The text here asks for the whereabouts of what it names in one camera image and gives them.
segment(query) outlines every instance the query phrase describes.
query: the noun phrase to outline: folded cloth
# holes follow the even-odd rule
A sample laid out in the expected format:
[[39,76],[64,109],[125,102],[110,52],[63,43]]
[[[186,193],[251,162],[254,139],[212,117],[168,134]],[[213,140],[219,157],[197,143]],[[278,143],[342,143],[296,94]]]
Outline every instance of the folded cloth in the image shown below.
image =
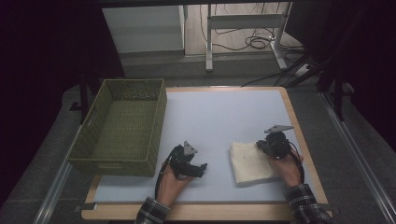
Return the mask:
[[276,177],[267,156],[257,148],[256,143],[233,143],[230,149],[235,182],[249,185],[260,180]]

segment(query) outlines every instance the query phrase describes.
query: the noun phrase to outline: person's right hand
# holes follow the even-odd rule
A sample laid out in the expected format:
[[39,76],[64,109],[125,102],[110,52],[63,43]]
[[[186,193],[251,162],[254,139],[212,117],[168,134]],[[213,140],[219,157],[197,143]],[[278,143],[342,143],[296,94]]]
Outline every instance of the person's right hand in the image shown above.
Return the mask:
[[[297,155],[297,152],[292,149],[291,150],[294,155],[298,158],[299,156]],[[268,156],[268,161],[271,163],[273,168],[276,170],[276,173],[283,177],[285,180],[286,184],[288,185],[289,188],[300,185],[301,184],[301,174],[299,169],[297,168],[296,163],[294,162],[293,158],[291,155],[287,155],[286,157],[282,159],[276,159],[275,157]],[[304,157],[300,155],[300,160],[303,162]]]

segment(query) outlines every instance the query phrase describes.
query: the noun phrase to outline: storage basket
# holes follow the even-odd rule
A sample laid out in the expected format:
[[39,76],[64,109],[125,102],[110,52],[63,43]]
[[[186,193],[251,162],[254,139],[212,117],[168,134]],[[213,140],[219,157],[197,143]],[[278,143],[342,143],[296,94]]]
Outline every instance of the storage basket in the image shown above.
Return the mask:
[[163,79],[107,79],[67,160],[83,174],[154,176],[166,108]]

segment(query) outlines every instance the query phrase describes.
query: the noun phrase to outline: plaid sleeve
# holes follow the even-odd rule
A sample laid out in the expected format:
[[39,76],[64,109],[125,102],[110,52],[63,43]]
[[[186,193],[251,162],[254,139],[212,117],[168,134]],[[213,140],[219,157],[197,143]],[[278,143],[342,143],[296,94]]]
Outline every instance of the plaid sleeve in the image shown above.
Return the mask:
[[135,224],[161,224],[170,208],[147,197],[136,216]]
[[307,184],[284,191],[293,216],[299,223],[332,223],[329,214],[317,204],[311,188]]

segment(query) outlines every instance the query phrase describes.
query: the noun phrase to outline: person's left hand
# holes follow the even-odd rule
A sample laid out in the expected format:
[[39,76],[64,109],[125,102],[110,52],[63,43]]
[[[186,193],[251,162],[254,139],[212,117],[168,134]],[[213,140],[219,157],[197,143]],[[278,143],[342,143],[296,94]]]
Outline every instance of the person's left hand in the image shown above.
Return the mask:
[[170,207],[181,191],[183,191],[193,179],[194,177],[192,176],[177,179],[170,165],[167,165],[163,171],[163,178],[161,179],[156,200]]

